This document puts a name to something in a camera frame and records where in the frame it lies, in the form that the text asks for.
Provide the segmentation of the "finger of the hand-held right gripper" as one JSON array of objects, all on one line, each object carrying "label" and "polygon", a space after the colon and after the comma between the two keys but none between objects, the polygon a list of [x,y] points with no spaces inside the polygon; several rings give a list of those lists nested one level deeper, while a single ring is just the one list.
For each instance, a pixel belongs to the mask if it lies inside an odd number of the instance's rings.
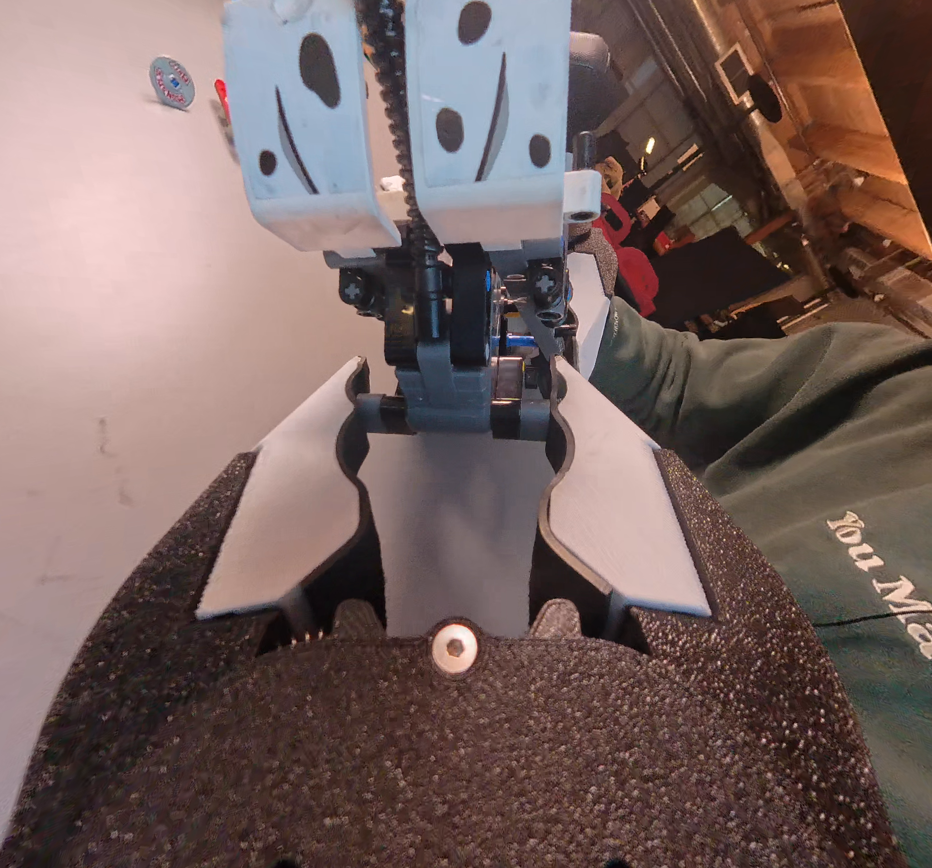
[{"label": "finger of the hand-held right gripper", "polygon": [[576,369],[583,377],[592,377],[617,334],[615,287],[618,270],[613,267],[607,277],[603,277],[595,256],[577,252],[567,256],[566,269],[572,287],[569,307],[578,325]]}]

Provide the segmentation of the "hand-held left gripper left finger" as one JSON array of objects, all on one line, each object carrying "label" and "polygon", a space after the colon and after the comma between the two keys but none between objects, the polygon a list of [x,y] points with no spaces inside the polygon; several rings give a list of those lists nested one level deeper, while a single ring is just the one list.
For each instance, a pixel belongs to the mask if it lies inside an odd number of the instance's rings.
[{"label": "hand-held left gripper left finger", "polygon": [[369,391],[351,359],[258,445],[196,617],[273,609],[288,621],[333,621],[344,601],[386,619],[385,574],[366,486],[369,453],[356,397]]}]

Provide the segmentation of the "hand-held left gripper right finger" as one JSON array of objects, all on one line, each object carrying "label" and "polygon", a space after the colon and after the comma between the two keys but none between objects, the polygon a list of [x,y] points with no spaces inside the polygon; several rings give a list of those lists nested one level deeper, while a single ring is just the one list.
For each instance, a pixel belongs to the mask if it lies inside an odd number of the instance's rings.
[{"label": "hand-held left gripper right finger", "polygon": [[565,359],[551,367],[537,608],[565,599],[582,621],[632,609],[712,618],[663,451]]}]

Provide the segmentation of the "toy brick model car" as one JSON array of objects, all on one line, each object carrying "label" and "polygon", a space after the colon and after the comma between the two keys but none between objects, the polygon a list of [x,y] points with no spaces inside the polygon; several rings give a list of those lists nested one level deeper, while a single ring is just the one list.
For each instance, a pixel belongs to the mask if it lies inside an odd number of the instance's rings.
[{"label": "toy brick model car", "polygon": [[341,430],[543,439],[529,345],[575,363],[571,225],[599,212],[567,139],[570,0],[229,0],[227,109],[250,211],[321,253],[384,327],[395,394],[352,363]]}]

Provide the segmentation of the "red chair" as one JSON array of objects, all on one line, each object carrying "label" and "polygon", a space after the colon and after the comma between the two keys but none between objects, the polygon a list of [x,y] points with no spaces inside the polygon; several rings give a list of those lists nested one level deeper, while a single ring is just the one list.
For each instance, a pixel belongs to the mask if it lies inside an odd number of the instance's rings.
[{"label": "red chair", "polygon": [[655,257],[661,255],[655,247],[658,238],[675,220],[675,213],[663,206],[651,219],[643,222],[637,210],[624,207],[609,191],[603,191],[601,213],[593,221],[593,228],[603,234],[614,250],[635,248],[654,261]]}]

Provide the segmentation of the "round grey disc piece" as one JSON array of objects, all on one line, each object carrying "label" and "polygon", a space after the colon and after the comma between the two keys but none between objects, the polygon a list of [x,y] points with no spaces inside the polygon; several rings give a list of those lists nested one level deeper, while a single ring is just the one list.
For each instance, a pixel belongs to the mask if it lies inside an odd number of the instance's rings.
[{"label": "round grey disc piece", "polygon": [[195,100],[196,86],[190,73],[168,56],[159,55],[151,61],[149,81],[161,105],[187,111]]}]

